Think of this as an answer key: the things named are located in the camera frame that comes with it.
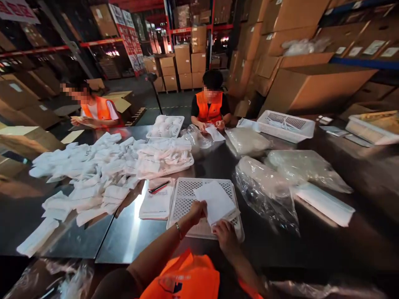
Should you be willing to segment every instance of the black hair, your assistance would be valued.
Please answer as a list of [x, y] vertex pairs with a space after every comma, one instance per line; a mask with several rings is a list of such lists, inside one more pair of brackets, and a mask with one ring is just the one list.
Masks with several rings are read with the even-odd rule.
[[205, 72], [202, 81], [207, 89], [212, 91], [219, 91], [223, 84], [223, 75], [218, 70], [210, 70]]

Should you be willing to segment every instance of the black shirt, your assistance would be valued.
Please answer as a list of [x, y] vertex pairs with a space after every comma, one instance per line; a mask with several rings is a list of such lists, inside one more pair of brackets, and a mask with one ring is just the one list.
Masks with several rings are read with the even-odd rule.
[[[230, 113], [229, 103], [227, 102], [227, 97], [225, 94], [222, 95], [222, 106], [220, 108], [220, 114], [225, 116], [226, 114]], [[194, 96], [191, 103], [191, 116], [198, 117], [200, 114], [200, 108], [197, 104], [197, 96]]]

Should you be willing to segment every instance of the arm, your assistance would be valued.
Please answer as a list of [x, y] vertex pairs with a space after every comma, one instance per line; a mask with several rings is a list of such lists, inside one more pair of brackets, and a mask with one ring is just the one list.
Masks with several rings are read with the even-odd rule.
[[[205, 201], [194, 201], [190, 212], [177, 222], [182, 237], [187, 234], [192, 226], [198, 224], [201, 217], [205, 216], [205, 208]], [[179, 244], [180, 233], [177, 226], [173, 225], [144, 249], [128, 266], [127, 270], [133, 277], [140, 280], [145, 289], [162, 272]]]

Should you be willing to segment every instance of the white plastic basket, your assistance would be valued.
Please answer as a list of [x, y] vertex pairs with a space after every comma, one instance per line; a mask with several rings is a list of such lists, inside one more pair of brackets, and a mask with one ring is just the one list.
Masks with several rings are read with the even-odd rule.
[[[207, 184], [212, 181], [217, 181], [222, 186], [222, 188], [226, 191], [230, 199], [238, 208], [236, 193], [234, 191], [233, 183], [230, 180], [181, 177], [177, 180], [176, 188], [173, 193], [170, 214], [166, 223], [167, 229], [172, 227], [176, 221], [190, 211], [192, 202], [197, 199], [193, 189], [197, 189], [203, 184]], [[240, 243], [243, 242], [245, 235], [242, 228], [241, 217], [238, 215], [236, 218], [234, 218], [232, 224], [234, 225], [238, 241]], [[187, 237], [217, 240], [217, 237], [212, 233], [211, 227], [209, 226], [206, 218], [202, 218], [197, 225], [193, 226], [188, 231]]]
[[151, 135], [151, 130], [147, 133], [145, 136], [146, 138], [158, 138], [158, 139], [168, 139], [168, 138], [177, 138], [179, 137], [180, 130], [183, 126], [184, 122], [184, 116], [174, 116], [174, 115], [169, 115], [169, 117], [174, 117], [174, 118], [179, 118], [180, 122], [178, 126], [175, 126], [175, 130], [172, 132], [172, 137], [161, 137], [160, 132], [156, 135]]
[[[282, 124], [282, 127], [276, 127], [269, 124], [268, 119]], [[259, 130], [262, 133], [276, 136], [292, 143], [298, 143], [306, 138], [313, 138], [313, 132], [315, 130], [315, 122], [313, 120], [307, 120], [305, 118], [299, 118], [270, 110], [263, 112], [257, 122], [259, 123]], [[289, 124], [298, 130], [287, 130], [284, 128], [287, 126], [286, 124]]]
[[399, 143], [399, 135], [376, 127], [359, 119], [360, 115], [351, 115], [346, 130], [375, 145]]

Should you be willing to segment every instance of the plastic crate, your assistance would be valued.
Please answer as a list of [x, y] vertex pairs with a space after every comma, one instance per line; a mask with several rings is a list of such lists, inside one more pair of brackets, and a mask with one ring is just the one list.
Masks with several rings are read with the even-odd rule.
[[399, 135], [376, 127], [359, 119], [360, 115], [351, 115], [346, 130], [375, 145], [399, 143]]
[[[282, 127], [269, 124], [268, 119], [282, 124]], [[259, 130], [262, 133], [276, 136], [292, 143], [298, 143], [304, 139], [313, 138], [313, 132], [315, 130], [315, 122], [313, 120], [307, 120], [305, 118], [299, 118], [270, 110], [263, 112], [257, 122], [259, 123]], [[284, 123], [289, 124], [298, 130], [288, 130], [283, 127]]]

